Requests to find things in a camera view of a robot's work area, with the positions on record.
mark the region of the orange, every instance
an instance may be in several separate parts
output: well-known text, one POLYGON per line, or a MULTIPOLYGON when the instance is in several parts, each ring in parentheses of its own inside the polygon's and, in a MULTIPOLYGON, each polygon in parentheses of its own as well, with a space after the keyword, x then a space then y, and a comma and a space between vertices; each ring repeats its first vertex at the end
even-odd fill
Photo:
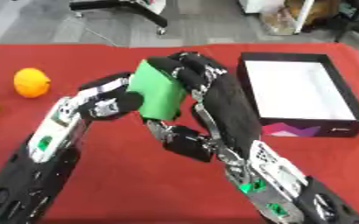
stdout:
POLYGON ((20 95, 35 98, 49 90, 50 79, 36 68, 24 68, 16 73, 13 84, 20 95))

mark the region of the robotic arm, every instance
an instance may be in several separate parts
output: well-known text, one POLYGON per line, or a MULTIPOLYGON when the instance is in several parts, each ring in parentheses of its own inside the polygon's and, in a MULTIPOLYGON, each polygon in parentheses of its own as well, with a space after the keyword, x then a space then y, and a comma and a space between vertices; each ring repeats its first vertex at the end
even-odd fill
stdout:
POLYGON ((0 171, 0 224, 37 222, 77 165, 78 140, 92 121, 117 119, 141 106, 141 95, 125 93, 129 76, 96 80, 52 107, 0 171))
MULTIPOLYGON (((258 120, 224 66, 196 52, 148 63, 192 95, 194 118, 208 131, 145 118, 166 149, 203 162, 216 156, 268 223, 359 224, 347 203, 259 140, 258 120)), ((143 104, 140 94, 126 92, 129 81, 130 73, 96 80, 52 107, 0 171, 0 224, 39 221, 77 165, 78 140, 92 121, 114 120, 143 104)))

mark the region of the black stand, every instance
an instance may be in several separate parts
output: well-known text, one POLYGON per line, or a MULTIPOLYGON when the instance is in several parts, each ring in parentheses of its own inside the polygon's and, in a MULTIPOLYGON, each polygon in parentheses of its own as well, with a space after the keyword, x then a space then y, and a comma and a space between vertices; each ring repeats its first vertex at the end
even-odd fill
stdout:
POLYGON ((317 29, 327 29, 336 32, 334 42, 339 43, 347 32, 359 33, 359 8, 352 17, 343 13, 331 18, 318 19, 313 24, 304 27, 303 32, 312 32, 317 29))
POLYGON ((143 5, 134 0, 97 0, 88 2, 73 2, 69 4, 71 11, 98 10, 109 8, 128 8, 135 13, 149 19, 158 26, 158 35, 165 34, 165 28, 168 22, 164 17, 145 8, 143 5))

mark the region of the red table surface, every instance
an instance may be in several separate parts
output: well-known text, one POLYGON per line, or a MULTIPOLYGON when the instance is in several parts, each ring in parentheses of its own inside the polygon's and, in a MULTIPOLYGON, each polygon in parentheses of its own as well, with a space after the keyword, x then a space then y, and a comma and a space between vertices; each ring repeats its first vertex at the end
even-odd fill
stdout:
MULTIPOLYGON (((325 53, 359 99, 359 54, 340 44, 242 44, 172 48, 105 45, 0 45, 0 168, 46 111, 80 84, 133 71, 148 56, 199 51, 232 72, 241 52, 325 53), (48 94, 25 99, 13 89, 18 69, 36 67, 51 79, 48 94)), ((197 127, 189 115, 179 119, 197 127)), ((264 137, 281 156, 324 182, 359 212, 359 136, 264 137)), ((258 223, 257 211, 223 175, 222 164, 203 164, 163 150, 137 114, 93 124, 82 158, 46 215, 58 223, 258 223)))

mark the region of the gray floor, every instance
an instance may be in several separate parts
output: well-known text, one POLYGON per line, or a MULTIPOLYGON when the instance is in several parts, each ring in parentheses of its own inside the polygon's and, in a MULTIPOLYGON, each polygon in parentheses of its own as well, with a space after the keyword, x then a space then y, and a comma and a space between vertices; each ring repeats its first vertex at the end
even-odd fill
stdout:
MULTIPOLYGON (((102 43, 118 46, 191 46, 208 43, 330 42, 330 31, 268 35, 256 17, 245 17, 237 0, 167 0, 165 36, 144 18, 124 11, 87 11, 76 18, 67 0, 0 0, 0 43, 102 43)), ((344 42, 359 50, 359 35, 344 42)))

